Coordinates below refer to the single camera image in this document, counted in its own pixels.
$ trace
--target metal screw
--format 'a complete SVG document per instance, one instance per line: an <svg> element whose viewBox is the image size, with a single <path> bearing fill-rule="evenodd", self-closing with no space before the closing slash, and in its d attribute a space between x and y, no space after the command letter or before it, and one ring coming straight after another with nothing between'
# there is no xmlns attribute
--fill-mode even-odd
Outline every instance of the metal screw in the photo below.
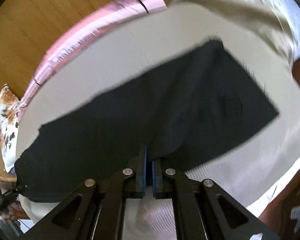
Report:
<svg viewBox="0 0 300 240"><path fill-rule="evenodd" d="M129 168L123 170L124 175L131 175L132 173L133 173L133 170L129 169Z"/></svg>
<svg viewBox="0 0 300 240"><path fill-rule="evenodd" d="M94 179L87 179L84 184L87 186L87 187L91 187L94 185Z"/></svg>
<svg viewBox="0 0 300 240"><path fill-rule="evenodd" d="M166 169L166 173L168 175L174 175L174 174L176 174L176 171L174 169Z"/></svg>
<svg viewBox="0 0 300 240"><path fill-rule="evenodd" d="M206 187L212 187L213 186L213 181L211 179L206 179L203 184L206 186Z"/></svg>

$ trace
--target folded black fabric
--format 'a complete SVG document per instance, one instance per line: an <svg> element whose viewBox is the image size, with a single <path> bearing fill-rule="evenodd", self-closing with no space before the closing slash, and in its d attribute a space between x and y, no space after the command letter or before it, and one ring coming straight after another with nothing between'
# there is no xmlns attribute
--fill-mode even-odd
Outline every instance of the folded black fabric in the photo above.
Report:
<svg viewBox="0 0 300 240"><path fill-rule="evenodd" d="M183 171L243 143L277 116L238 62L211 40L43 125L15 163L23 196L56 202L109 178L148 145Z"/></svg>

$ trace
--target wooden floor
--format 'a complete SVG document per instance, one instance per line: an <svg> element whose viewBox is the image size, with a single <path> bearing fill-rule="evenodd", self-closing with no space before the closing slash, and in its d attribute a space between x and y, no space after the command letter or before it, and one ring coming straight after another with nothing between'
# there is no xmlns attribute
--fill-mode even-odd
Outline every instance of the wooden floor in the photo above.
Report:
<svg viewBox="0 0 300 240"><path fill-rule="evenodd" d="M0 89L8 83L21 98L45 51L79 20L113 0L6 0L0 8ZM300 60L293 75L300 85ZM260 219L280 230L281 201L300 181L300 171Z"/></svg>

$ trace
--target triangular cutout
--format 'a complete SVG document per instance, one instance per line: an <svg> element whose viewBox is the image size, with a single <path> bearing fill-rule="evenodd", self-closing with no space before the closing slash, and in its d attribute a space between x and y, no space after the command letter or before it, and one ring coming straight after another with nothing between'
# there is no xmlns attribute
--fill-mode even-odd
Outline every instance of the triangular cutout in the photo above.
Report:
<svg viewBox="0 0 300 240"><path fill-rule="evenodd" d="M80 206L81 200L81 195L74 198L74 200L72 200L71 203L64 208L64 210L52 219L52 223L64 229L69 229Z"/></svg>
<svg viewBox="0 0 300 240"><path fill-rule="evenodd" d="M222 195L218 196L218 202L227 219L230 228L235 229L249 221L249 219L237 210L230 202L228 202Z"/></svg>

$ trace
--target pink package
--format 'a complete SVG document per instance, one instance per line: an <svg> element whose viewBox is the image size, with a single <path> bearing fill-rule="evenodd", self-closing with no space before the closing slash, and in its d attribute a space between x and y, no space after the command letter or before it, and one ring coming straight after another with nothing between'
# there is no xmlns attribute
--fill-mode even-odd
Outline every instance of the pink package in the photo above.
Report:
<svg viewBox="0 0 300 240"><path fill-rule="evenodd" d="M166 8L163 0L116 0L78 22L47 50L20 101L19 122L40 86L82 48L119 23Z"/></svg>

